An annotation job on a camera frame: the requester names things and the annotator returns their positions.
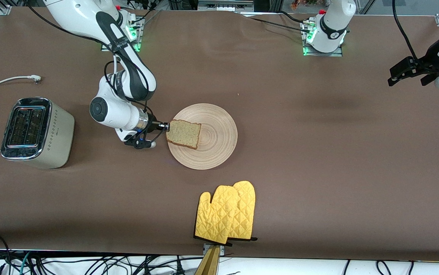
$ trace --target quilted fabric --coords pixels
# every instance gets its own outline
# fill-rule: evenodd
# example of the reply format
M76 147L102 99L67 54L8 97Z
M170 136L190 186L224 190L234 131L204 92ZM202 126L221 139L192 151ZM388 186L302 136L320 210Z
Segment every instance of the quilted fabric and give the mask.
M238 201L238 191L232 186L218 186L212 202L209 192L202 193L197 207L195 236L226 244Z
M249 181L239 181L233 185L239 200L230 229L230 238L250 240L255 210L255 189Z

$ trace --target teal cable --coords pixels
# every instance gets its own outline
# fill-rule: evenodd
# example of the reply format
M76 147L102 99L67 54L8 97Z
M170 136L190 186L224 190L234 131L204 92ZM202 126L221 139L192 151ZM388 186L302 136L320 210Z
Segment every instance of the teal cable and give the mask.
M29 253L31 253L31 251L27 252L26 256L24 256L24 259L22 259L22 264L21 264L21 269L19 270L19 275L22 275L24 273L24 266L25 266L26 261L28 259Z

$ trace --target oven mitt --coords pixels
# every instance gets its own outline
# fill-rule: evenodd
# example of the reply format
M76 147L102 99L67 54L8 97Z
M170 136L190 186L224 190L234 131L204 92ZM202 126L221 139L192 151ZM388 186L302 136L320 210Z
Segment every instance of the oven mitt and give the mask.
M238 191L232 186L218 186L212 201L209 192L202 193L197 207L194 238L230 245L228 237L238 200Z
M255 189L249 181L239 181L233 185L233 188L238 192L239 200L229 237L242 241L254 241L256 238L251 238L251 230L255 209Z

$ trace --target brown table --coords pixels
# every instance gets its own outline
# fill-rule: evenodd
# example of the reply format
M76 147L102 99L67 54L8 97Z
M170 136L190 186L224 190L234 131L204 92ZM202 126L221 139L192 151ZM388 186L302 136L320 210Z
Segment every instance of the brown table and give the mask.
M419 55L439 38L432 17L401 23ZM0 80L45 78L0 86L0 143L22 97L52 99L76 128L62 169L0 157L0 234L13 248L200 254L200 194L249 180L258 241L235 242L234 256L439 260L439 90L387 86L409 55L392 17L356 16L350 28L344 57L322 58L303 56L295 31L231 12L153 18L140 56L158 82L158 118L212 103L238 127L233 155L196 171L164 138L137 151L94 122L88 106L111 55L14 7L0 17Z

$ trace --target slice of bread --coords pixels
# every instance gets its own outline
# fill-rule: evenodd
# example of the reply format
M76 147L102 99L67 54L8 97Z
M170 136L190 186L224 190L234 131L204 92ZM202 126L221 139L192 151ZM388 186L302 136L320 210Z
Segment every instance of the slice of bread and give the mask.
M172 120L167 141L176 146L185 146L196 150L199 143L200 123L190 123L185 120Z

